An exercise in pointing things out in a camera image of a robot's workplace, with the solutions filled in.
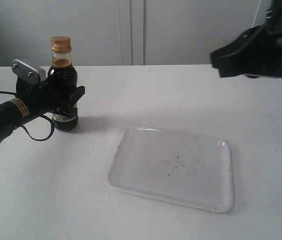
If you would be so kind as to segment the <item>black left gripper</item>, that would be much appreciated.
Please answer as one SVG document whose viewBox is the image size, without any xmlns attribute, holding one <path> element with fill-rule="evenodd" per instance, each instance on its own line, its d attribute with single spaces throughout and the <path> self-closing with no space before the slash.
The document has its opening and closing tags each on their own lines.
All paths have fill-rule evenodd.
<svg viewBox="0 0 282 240">
<path fill-rule="evenodd" d="M 85 94 L 84 86 L 63 90 L 48 79 L 32 84 L 21 77 L 17 78 L 15 89 L 17 118 L 37 118 L 53 112 L 74 118 L 78 115 L 76 104 Z"/>
</svg>

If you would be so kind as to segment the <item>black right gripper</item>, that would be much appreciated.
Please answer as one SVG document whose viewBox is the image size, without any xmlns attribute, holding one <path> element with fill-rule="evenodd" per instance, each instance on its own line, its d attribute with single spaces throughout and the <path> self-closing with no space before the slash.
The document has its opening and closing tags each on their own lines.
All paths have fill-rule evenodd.
<svg viewBox="0 0 282 240">
<path fill-rule="evenodd" d="M 270 2 L 263 23 L 211 52 L 210 63 L 221 78 L 282 78 L 282 0 Z"/>
</svg>

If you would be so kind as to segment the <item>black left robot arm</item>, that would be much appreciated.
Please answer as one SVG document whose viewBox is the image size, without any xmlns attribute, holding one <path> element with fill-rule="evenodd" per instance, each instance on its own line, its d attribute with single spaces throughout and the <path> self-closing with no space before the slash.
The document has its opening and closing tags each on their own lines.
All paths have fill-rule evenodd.
<svg viewBox="0 0 282 240">
<path fill-rule="evenodd" d="M 30 84 L 18 77 L 16 92 L 0 91 L 0 143 L 18 128 L 28 133 L 25 124 L 37 118 L 50 123 L 50 133 L 42 139 L 30 138 L 38 142 L 48 140 L 54 133 L 55 124 L 45 114 L 58 111 L 69 118 L 74 117 L 78 113 L 74 105 L 84 94 L 84 86 L 58 89 L 47 80 Z"/>
</svg>

